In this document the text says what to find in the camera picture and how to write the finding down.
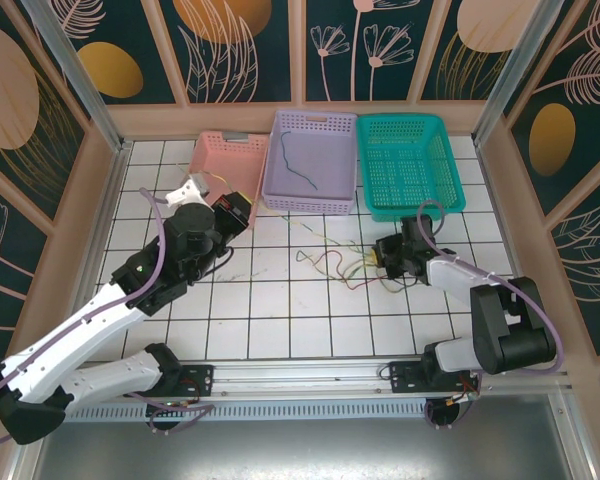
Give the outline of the pink perforated plastic basket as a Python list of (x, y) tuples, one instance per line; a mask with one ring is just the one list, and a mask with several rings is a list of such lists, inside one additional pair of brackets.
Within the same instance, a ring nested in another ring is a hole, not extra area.
[(203, 173), (212, 204), (221, 195), (237, 191), (251, 202), (249, 229), (254, 226), (268, 153), (269, 136), (205, 131), (196, 141), (190, 173)]

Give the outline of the purple perforated plastic basket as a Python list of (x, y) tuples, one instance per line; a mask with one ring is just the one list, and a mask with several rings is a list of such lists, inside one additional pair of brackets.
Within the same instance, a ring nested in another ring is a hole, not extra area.
[(277, 111), (261, 187), (266, 207), (349, 214), (357, 181), (356, 121), (352, 113)]

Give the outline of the green mesh plastic basket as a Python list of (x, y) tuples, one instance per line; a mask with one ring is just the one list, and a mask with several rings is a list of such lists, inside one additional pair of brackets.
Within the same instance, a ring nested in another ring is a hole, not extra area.
[(431, 114), (357, 119), (365, 204), (376, 222), (414, 216), (427, 200), (460, 213), (466, 199), (444, 121)]

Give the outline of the small circuit board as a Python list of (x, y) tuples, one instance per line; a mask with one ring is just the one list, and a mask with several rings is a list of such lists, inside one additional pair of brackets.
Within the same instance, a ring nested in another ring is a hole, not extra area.
[(187, 403), (161, 403), (161, 402), (148, 402), (145, 410), (145, 416), (147, 418), (152, 416), (166, 415), (183, 415), (190, 408), (190, 405)]

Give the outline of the brushed metal front plate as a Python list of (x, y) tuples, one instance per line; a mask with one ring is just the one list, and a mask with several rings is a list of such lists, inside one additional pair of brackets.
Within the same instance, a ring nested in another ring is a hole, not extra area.
[(13, 480), (600, 480), (555, 395), (489, 396), (453, 426), (418, 417), (207, 420), (170, 436), (69, 423), (28, 448)]

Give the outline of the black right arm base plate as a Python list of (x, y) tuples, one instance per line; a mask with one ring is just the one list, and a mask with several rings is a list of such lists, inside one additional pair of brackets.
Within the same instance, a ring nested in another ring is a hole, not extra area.
[(444, 372), (420, 361), (396, 361), (388, 366), (393, 393), (461, 394), (480, 390), (478, 377), (469, 371)]

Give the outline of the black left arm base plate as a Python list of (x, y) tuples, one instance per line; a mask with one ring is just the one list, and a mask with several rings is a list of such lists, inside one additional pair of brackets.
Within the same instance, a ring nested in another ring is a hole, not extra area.
[(138, 391), (143, 397), (210, 397), (214, 383), (212, 365), (184, 365), (178, 371), (163, 374), (157, 383), (146, 391)]

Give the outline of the aluminium mounting rail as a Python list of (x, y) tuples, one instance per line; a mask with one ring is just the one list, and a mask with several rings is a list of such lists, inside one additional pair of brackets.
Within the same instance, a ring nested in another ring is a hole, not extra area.
[[(390, 380), (387, 365), (398, 360), (415, 361), (419, 358), (219, 361), (213, 365), (210, 397), (273, 400), (389, 395), (398, 380)], [(486, 395), (571, 389), (566, 372), (549, 375), (535, 373), (481, 374), (479, 390)]]

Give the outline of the aluminium frame post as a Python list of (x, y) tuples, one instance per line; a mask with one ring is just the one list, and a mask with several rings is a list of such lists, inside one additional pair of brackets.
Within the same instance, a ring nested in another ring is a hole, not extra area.
[(53, 53), (54, 58), (67, 74), (91, 118), (102, 133), (111, 150), (118, 154), (124, 145), (107, 107), (89, 78), (75, 48), (63, 32), (52, 7), (47, 0), (21, 0), (32, 22), (38, 27), (42, 38)]
[(471, 134), (476, 149), (479, 149), (489, 138), (505, 106), (555, 24), (563, 4), (564, 0), (540, 0), (533, 10), (517, 44), (497, 78)]

